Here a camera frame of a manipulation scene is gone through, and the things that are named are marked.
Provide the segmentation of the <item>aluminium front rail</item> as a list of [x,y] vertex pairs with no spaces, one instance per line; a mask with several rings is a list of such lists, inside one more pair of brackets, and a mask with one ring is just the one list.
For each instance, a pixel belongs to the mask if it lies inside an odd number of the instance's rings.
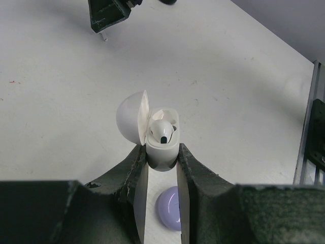
[[324,185],[324,65],[314,62],[295,185]]

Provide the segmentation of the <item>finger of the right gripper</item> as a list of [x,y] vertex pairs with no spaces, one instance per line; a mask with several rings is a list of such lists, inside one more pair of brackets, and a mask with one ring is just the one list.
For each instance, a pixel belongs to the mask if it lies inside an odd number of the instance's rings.
[[91,29],[99,33],[125,21],[139,4],[136,0],[88,0]]

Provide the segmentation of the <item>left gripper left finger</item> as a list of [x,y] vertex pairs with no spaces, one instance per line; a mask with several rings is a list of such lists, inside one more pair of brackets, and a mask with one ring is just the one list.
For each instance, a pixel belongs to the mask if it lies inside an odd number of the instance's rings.
[[2,181],[1,243],[143,243],[148,164],[135,146],[93,181]]

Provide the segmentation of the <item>white earbud case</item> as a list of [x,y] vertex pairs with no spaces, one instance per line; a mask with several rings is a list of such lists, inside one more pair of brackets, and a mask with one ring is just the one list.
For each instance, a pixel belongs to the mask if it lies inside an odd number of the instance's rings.
[[179,154],[179,114],[172,108],[149,109],[147,92],[125,98],[116,112],[120,133],[128,141],[145,146],[149,166],[160,172],[176,165]]

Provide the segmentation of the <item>purple earbud case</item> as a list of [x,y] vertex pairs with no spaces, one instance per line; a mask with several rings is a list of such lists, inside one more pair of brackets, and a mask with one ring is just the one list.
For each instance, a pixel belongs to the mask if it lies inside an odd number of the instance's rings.
[[161,224],[172,231],[181,231],[178,187],[163,191],[155,204],[156,215]]

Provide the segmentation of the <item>black earbud case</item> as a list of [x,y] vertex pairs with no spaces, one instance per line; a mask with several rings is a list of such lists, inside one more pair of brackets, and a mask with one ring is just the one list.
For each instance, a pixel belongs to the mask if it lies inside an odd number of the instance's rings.
[[159,0],[159,1],[166,5],[173,5],[176,3],[177,0]]

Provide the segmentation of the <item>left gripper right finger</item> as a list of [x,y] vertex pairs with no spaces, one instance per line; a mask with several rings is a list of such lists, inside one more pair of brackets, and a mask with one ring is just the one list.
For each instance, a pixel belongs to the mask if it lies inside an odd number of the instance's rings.
[[182,243],[324,243],[324,186],[234,185],[180,144]]

